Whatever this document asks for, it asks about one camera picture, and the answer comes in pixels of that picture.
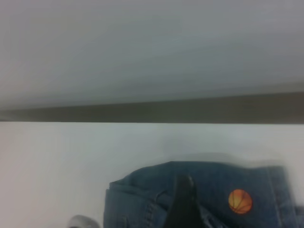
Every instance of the basketball patch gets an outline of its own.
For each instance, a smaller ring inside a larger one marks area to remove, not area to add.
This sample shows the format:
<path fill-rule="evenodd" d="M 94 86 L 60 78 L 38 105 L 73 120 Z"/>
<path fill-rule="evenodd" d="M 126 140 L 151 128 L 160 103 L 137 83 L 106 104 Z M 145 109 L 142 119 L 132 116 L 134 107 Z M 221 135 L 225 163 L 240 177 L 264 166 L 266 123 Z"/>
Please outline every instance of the basketball patch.
<path fill-rule="evenodd" d="M 252 208 L 250 195 L 242 189 L 235 189 L 229 195 L 229 207 L 237 214 L 245 214 Z"/>

